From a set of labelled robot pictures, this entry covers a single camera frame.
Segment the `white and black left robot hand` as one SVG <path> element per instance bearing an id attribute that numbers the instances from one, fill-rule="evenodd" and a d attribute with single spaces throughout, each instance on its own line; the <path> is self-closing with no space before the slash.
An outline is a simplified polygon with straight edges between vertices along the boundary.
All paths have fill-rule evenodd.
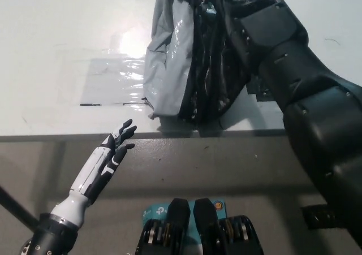
<path id="1" fill-rule="evenodd" d="M 82 227 L 86 209 L 113 177 L 127 151 L 134 148 L 134 144 L 122 143 L 130 139 L 136 129 L 129 119 L 94 149 L 73 182 L 68 197 L 51 211 L 51 219 L 69 228 L 78 230 Z"/>

